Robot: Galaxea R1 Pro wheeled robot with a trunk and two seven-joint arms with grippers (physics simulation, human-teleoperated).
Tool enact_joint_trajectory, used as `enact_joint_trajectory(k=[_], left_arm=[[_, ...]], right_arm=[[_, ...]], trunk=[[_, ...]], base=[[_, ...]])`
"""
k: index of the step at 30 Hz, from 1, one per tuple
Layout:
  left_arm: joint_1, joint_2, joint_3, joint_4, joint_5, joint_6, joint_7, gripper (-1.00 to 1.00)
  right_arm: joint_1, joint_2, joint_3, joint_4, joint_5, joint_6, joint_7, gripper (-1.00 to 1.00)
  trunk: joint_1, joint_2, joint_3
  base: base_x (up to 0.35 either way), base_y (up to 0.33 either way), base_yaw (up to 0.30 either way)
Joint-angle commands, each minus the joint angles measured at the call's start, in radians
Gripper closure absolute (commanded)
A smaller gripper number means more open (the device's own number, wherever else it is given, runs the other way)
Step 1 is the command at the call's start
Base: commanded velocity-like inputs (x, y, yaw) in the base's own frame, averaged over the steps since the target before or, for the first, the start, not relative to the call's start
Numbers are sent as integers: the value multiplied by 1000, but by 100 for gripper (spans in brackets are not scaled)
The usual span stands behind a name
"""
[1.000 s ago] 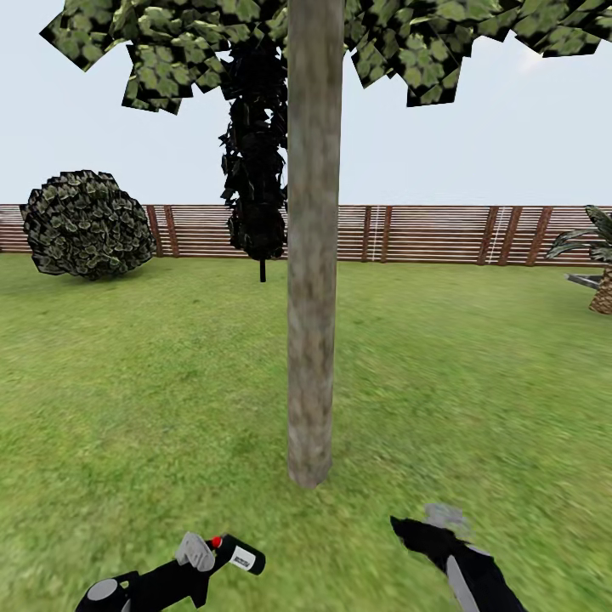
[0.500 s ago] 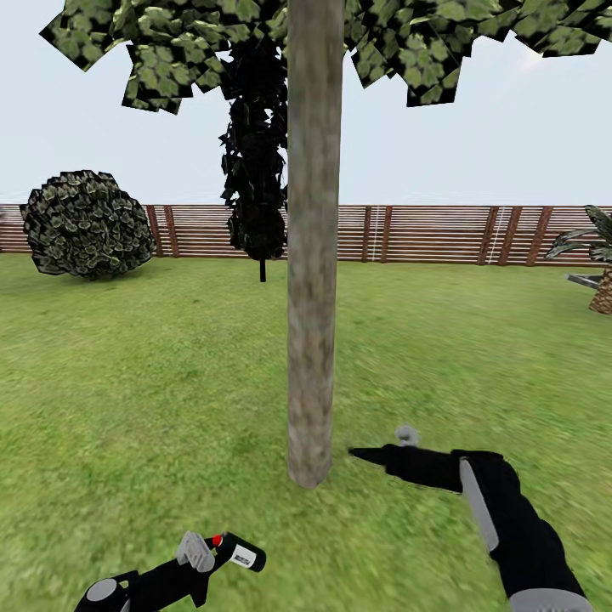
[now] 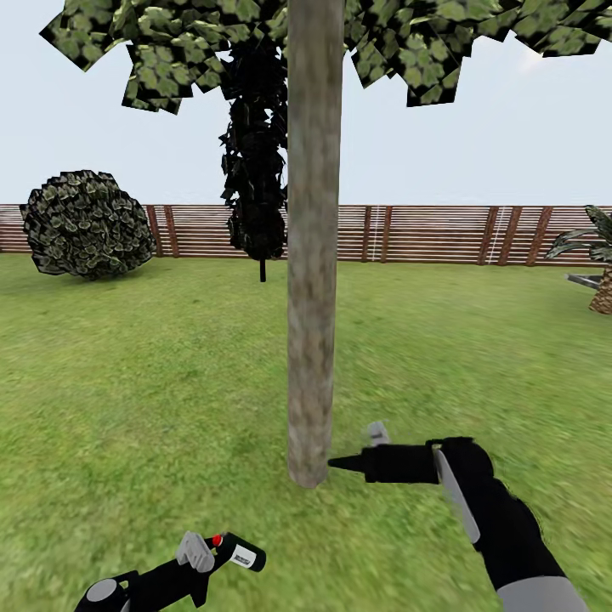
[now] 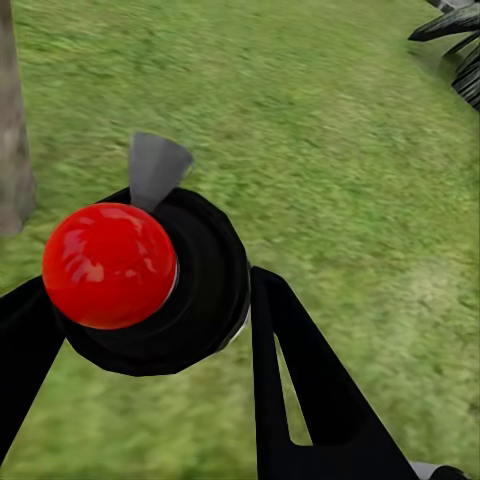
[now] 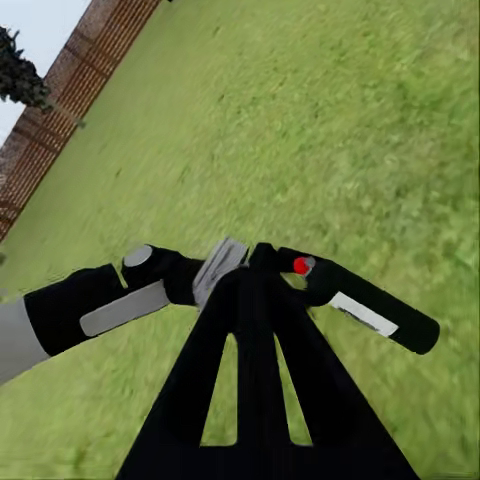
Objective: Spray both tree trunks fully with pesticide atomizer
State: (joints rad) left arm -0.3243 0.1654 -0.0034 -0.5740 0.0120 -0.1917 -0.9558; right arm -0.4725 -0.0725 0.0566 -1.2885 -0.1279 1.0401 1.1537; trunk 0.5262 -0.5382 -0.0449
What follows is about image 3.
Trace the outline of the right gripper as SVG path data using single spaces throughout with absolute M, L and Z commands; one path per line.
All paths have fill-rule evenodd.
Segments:
M 361 455 L 327 460 L 327 466 L 360 471 L 367 482 L 384 484 L 420 484 L 413 476 L 411 445 L 378 445 L 362 448 Z

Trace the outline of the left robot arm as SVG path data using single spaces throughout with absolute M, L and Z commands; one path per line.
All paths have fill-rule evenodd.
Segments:
M 212 538 L 186 531 L 176 558 L 140 575 L 137 570 L 93 584 L 74 612 L 157 612 L 191 595 L 196 608 L 206 602 L 210 575 L 234 550 L 216 554 Z M 128 581 L 127 589 L 120 582 Z

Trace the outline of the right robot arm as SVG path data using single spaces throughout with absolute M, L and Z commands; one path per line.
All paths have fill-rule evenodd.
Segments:
M 327 460 L 327 466 L 360 471 L 367 482 L 439 485 L 443 480 L 472 547 L 482 553 L 503 612 L 589 612 L 545 547 L 533 513 L 495 478 L 492 460 L 473 438 L 391 445 L 380 421 L 365 430 L 370 448 Z

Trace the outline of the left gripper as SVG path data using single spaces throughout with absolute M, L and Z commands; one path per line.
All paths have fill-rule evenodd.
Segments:
M 210 549 L 215 548 L 212 538 L 205 538 L 205 543 Z M 180 564 L 177 559 L 166 562 L 157 567 L 160 581 L 160 598 L 157 610 L 164 609 L 169 604 L 179 601 L 184 596 L 191 595 L 196 608 L 206 602 L 208 580 L 210 575 L 225 562 L 230 560 L 234 550 L 216 554 L 214 553 L 214 563 L 211 570 L 200 572 L 196 570 L 190 562 Z

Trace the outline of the pesticide atomizer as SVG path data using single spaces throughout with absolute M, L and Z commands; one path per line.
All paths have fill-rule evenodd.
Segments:
M 266 553 L 261 548 L 242 540 L 234 533 L 225 532 L 222 535 L 215 535 L 212 542 L 215 545 L 213 551 L 216 554 L 234 550 L 230 560 L 254 572 L 261 572 L 266 564 Z

